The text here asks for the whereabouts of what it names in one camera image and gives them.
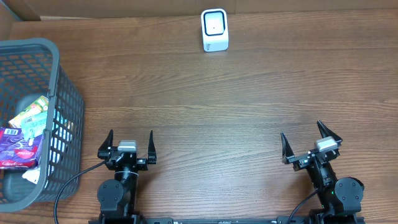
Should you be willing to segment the yellow green snack packet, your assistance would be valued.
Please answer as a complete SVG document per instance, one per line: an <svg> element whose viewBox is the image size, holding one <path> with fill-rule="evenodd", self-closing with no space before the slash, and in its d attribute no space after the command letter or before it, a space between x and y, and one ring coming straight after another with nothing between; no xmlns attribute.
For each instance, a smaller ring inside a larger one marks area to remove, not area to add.
<svg viewBox="0 0 398 224"><path fill-rule="evenodd" d="M14 118L9 121L12 128L21 128L21 123L24 119L31 116L46 112L48 110L49 100L45 96L40 96L31 102L25 109L19 112Z"/></svg>

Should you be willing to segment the purple sanitary pad pack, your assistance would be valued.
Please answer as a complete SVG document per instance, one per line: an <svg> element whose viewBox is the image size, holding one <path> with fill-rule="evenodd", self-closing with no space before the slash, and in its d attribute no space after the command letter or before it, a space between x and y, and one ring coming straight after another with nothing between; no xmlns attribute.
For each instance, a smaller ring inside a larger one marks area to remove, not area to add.
<svg viewBox="0 0 398 224"><path fill-rule="evenodd" d="M1 127L1 169L34 169L42 152L43 135L24 139L22 129Z"/></svg>

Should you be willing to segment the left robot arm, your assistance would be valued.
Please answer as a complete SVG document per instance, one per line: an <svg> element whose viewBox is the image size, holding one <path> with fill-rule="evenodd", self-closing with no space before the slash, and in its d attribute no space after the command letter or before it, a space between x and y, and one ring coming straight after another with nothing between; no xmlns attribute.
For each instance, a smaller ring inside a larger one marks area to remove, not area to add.
<svg viewBox="0 0 398 224"><path fill-rule="evenodd" d="M138 158L134 140L122 140L114 146L113 131L99 147L98 157L104 160L109 170L114 171L114 177L98 188L100 214L92 223L145 224L146 219L135 209L137 181L140 171L147 171L149 165L157 163L153 133L150 133L146 158Z"/></svg>

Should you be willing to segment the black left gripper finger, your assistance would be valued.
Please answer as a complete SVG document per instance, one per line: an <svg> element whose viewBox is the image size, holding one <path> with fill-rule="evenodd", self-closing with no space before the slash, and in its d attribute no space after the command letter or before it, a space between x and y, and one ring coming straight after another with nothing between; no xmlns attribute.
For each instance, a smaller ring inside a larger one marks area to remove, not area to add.
<svg viewBox="0 0 398 224"><path fill-rule="evenodd" d="M108 150L109 147L113 146L113 130L111 129L108 133L108 136L102 143L102 145L99 147L98 151L99 152L105 152Z"/></svg>
<svg viewBox="0 0 398 224"><path fill-rule="evenodd" d="M157 154L154 145L153 130L150 131L149 145L148 145L148 160L156 160Z"/></svg>

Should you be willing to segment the mint green wipes packet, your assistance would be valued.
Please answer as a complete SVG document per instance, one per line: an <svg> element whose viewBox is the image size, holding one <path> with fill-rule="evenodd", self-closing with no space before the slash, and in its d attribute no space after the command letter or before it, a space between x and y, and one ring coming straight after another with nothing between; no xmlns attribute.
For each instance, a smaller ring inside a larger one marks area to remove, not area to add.
<svg viewBox="0 0 398 224"><path fill-rule="evenodd" d="M35 114L21 121L24 139L27 141L40 136L47 124L47 112Z"/></svg>

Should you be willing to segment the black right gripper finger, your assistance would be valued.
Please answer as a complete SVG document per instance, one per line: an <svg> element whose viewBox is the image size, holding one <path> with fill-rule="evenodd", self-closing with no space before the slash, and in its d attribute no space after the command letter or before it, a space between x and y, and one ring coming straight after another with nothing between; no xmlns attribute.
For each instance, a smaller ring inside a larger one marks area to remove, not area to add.
<svg viewBox="0 0 398 224"><path fill-rule="evenodd" d="M283 159L290 159L294 157L294 152L285 136L284 133L280 134L281 141L282 141L282 158Z"/></svg>
<svg viewBox="0 0 398 224"><path fill-rule="evenodd" d="M317 121L317 126L322 138L332 137L338 145L342 143L342 138L330 130L321 120Z"/></svg>

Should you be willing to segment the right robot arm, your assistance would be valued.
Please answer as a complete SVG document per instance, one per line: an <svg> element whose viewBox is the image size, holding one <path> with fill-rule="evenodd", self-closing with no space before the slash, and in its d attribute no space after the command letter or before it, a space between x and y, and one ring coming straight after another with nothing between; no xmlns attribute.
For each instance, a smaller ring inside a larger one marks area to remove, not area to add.
<svg viewBox="0 0 398 224"><path fill-rule="evenodd" d="M364 218L357 216L361 211L364 184L354 177L337 178L330 164L340 155L343 140L322 121L318 120L317 126L322 138L315 141L313 149L300 156L294 154L285 134L280 134L282 162L292 164L295 171L305 169L314 188L285 223L364 223ZM322 207L309 211L306 217L295 218L297 211L314 195L318 196Z"/></svg>

